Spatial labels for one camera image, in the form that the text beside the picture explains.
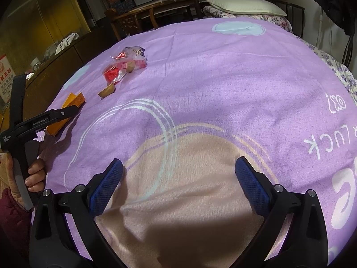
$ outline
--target clear plastic packaging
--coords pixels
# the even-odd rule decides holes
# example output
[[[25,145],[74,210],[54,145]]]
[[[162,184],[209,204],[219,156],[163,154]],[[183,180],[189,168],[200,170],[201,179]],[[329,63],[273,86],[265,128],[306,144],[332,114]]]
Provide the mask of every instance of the clear plastic packaging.
[[[117,56],[112,56],[113,61],[103,70],[108,85],[117,84],[128,73],[146,67],[144,51],[140,46],[126,47]]]

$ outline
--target orange box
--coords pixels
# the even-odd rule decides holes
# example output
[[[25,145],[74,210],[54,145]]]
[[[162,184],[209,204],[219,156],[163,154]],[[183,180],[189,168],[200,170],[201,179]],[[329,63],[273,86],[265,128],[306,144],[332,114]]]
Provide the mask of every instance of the orange box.
[[[73,94],[72,92],[69,94],[62,108],[66,108],[69,106],[77,106],[78,108],[85,102],[84,95],[79,93],[78,95]],[[57,133],[62,129],[62,127],[68,122],[70,118],[64,119],[62,121],[53,123],[46,128],[46,133],[52,136],[56,136]]]

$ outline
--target maroon sleeve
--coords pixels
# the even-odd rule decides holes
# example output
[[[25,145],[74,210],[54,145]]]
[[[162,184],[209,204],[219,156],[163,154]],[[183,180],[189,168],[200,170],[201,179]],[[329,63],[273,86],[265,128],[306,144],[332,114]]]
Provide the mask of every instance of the maroon sleeve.
[[[5,188],[0,199],[0,225],[24,259],[29,258],[31,212],[23,210]]]

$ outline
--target white pillow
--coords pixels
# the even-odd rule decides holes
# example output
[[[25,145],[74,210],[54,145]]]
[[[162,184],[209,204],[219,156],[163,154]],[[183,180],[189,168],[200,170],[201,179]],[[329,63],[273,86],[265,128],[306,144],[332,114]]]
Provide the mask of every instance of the white pillow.
[[[208,0],[211,6],[230,14],[287,16],[278,6],[265,0]]]

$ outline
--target human hand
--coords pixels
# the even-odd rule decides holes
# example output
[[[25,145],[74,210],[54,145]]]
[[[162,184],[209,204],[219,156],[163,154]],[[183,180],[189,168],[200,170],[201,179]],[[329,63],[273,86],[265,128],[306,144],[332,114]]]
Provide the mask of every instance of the human hand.
[[[14,200],[24,207],[24,200],[21,197],[19,189],[17,187],[14,172],[12,170],[14,162],[10,153],[6,153],[2,158],[1,164],[5,164],[6,173],[8,175],[8,185]],[[45,188],[44,180],[46,178],[45,172],[45,162],[42,159],[36,159],[28,169],[30,176],[25,180],[26,186],[28,186],[29,191],[38,192],[43,191]]]

